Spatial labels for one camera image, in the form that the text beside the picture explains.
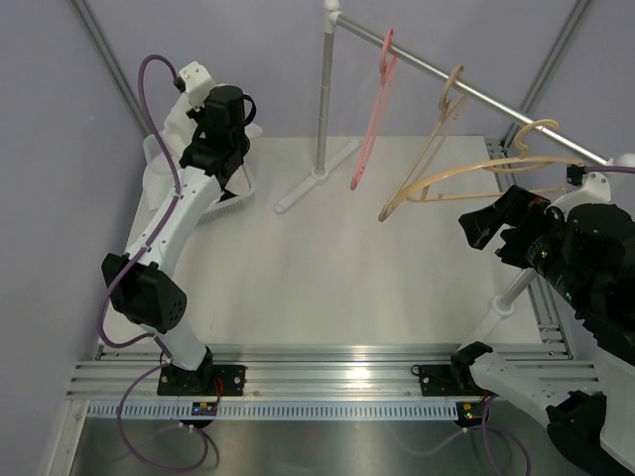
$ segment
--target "table surface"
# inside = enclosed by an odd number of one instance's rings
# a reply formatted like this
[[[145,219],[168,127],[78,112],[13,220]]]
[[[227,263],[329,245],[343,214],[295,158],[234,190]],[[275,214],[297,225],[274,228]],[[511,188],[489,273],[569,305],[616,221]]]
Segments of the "table surface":
[[[349,138],[329,138],[327,154]],[[312,138],[260,138],[246,158],[256,186],[244,209],[199,224],[173,279],[188,295],[185,319],[209,344],[393,345],[459,343],[520,272],[494,255],[502,243],[471,249],[457,222],[491,198],[404,203],[377,216],[421,149],[422,137],[380,137],[357,191],[358,152],[286,214],[274,205],[311,170]],[[450,137],[430,173],[487,160],[481,137]],[[479,171],[431,194],[496,189]],[[142,196],[132,242],[151,218]],[[490,343],[541,343],[527,293]],[[139,333],[112,308],[108,335]]]

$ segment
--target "white table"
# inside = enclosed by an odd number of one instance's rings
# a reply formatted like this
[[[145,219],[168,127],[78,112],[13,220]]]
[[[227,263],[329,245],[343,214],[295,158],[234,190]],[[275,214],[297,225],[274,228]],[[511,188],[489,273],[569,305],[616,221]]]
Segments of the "white table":
[[[357,191],[357,153],[284,215],[274,205],[311,170],[315,139],[260,138],[247,163],[256,193],[245,209],[199,225],[173,279],[188,295],[185,319],[205,343],[399,345],[459,343],[519,270],[471,249],[461,213],[492,199],[404,203],[377,221],[425,138],[381,137]],[[347,138],[331,138],[327,156]],[[451,137],[431,172],[487,160],[481,137]],[[446,193],[491,191],[487,172],[438,185]],[[142,196],[132,241],[151,217]],[[139,328],[109,309],[114,340]],[[541,343],[529,297],[499,323],[491,343]]]

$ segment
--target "metal rod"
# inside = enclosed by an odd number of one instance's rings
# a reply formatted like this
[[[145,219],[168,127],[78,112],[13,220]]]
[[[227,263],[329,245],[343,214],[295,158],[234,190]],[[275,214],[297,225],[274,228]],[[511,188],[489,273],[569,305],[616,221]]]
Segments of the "metal rod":
[[[345,15],[340,14],[339,16],[337,16],[335,23],[337,26],[343,28],[344,30],[349,31],[350,33],[356,35],[357,37],[367,41],[368,43],[372,45],[375,45],[376,47],[381,48],[381,46],[384,43],[383,37],[380,37],[375,32],[368,30],[362,25],[350,20]],[[431,74],[443,80],[447,79],[446,72],[437,68],[433,64],[430,64],[429,62],[421,59],[414,53],[411,53],[408,50],[402,48],[396,43],[392,44],[392,46],[388,49],[388,52],[394,55],[395,57],[397,57],[398,59],[403,60],[407,62],[408,64],[411,64],[412,66],[414,66],[417,69],[420,69],[423,72],[427,72],[428,74]],[[521,112],[518,112],[514,108],[506,104],[503,104],[500,101],[497,101],[496,99],[488,96],[487,94],[483,92],[480,92],[477,89],[474,89],[472,86],[466,84],[465,82],[456,81],[454,83],[454,89],[460,92],[469,94],[472,97],[475,97],[476,99],[487,104],[488,106],[494,109],[497,109],[499,112],[502,112],[503,114],[506,114],[507,116],[511,117],[515,122],[518,122],[519,124],[527,125],[534,122],[533,119],[527,117]],[[593,162],[594,164],[600,164],[603,166],[607,164],[607,161],[603,159],[601,156],[599,156],[598,154],[595,154],[585,149],[584,147],[576,144],[575,142],[567,139],[564,136],[561,136],[557,132],[547,127],[537,127],[535,130],[543,134],[545,137],[548,137],[549,139],[553,140],[554,142],[567,147],[569,150],[578,154],[582,158],[587,159],[590,162]]]
[[[574,34],[582,24],[582,20],[586,17],[589,7],[593,1],[594,0],[577,0],[575,5],[571,8],[567,19],[558,33],[558,36],[554,40],[552,47],[538,70],[538,74],[536,74],[527,94],[525,94],[523,101],[520,103],[518,110],[522,113],[531,114],[534,111],[534,107],[538,103],[538,100],[542,97],[545,86],[558,69],[557,66],[560,64],[565,52],[572,42]],[[503,144],[505,151],[509,149],[516,133],[519,130],[520,127],[517,124],[511,124],[509,126],[505,136],[501,139],[501,143]]]
[[[321,60],[321,88],[319,91],[319,118],[317,119],[317,155],[314,173],[323,176],[326,156],[326,132],[328,129],[328,102],[330,100],[330,72],[333,66],[334,33],[324,33],[324,51]]]
[[[150,135],[150,127],[146,123],[146,119],[143,115],[143,112],[141,111],[139,103],[137,102],[137,98],[133,93],[130,84],[128,84],[128,81],[126,81],[121,67],[119,66],[119,63],[117,62],[114,54],[112,53],[110,46],[106,41],[106,37],[103,34],[103,31],[101,30],[101,27],[99,26],[94,13],[92,12],[92,9],[85,0],[72,0],[71,3],[75,6],[79,18],[85,25],[92,39],[95,41],[95,45],[97,46],[99,54],[101,55],[103,61],[106,63],[106,67],[108,68],[110,75],[117,84],[117,88],[119,89],[123,100],[128,106],[128,109],[134,116],[139,129],[141,129],[141,132],[145,136]]]
[[[527,268],[518,275],[514,282],[507,288],[507,291],[500,297],[500,303],[504,306],[510,306],[518,298],[519,295],[530,285],[536,277],[536,272],[532,268]]]

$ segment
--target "white basket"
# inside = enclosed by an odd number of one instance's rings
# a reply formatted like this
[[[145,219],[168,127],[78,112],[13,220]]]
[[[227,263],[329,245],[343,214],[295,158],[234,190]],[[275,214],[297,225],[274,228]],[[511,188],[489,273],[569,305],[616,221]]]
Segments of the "white basket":
[[[150,164],[155,157],[162,155],[161,148],[159,147],[159,143],[154,135],[151,134],[143,140],[143,154],[146,157],[146,163],[148,164]],[[247,164],[243,164],[242,168],[245,171],[245,176],[247,177],[247,182],[249,183],[249,189],[242,195],[236,195],[227,200],[221,201],[220,203],[210,205],[207,212],[200,218],[198,223],[218,218],[244,207],[245,200],[254,194],[256,186]]]

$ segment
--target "hanger hook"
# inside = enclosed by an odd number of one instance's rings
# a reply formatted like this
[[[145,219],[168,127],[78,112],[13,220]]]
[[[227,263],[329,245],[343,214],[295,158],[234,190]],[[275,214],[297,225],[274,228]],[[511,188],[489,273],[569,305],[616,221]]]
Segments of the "hanger hook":
[[[516,133],[516,137],[514,137],[514,146],[521,151],[520,159],[525,159],[529,155],[529,146],[522,141],[523,137],[532,129],[541,126],[548,126],[556,131],[560,129],[560,124],[554,119],[539,119],[522,127],[521,130]]]
[[[394,32],[391,28],[388,30],[388,33],[384,37],[384,44],[381,47],[381,58],[379,59],[379,74],[381,74],[381,82],[382,84],[386,82],[386,71],[388,70],[388,62],[386,61],[386,57],[388,56],[388,49],[393,43]]]
[[[439,98],[439,111],[442,113],[442,117],[447,117],[447,109],[449,108],[449,98],[447,95],[449,94],[449,90],[454,86],[454,83],[463,72],[463,65],[459,64],[455,69],[447,77],[447,81],[445,82],[444,92]]]

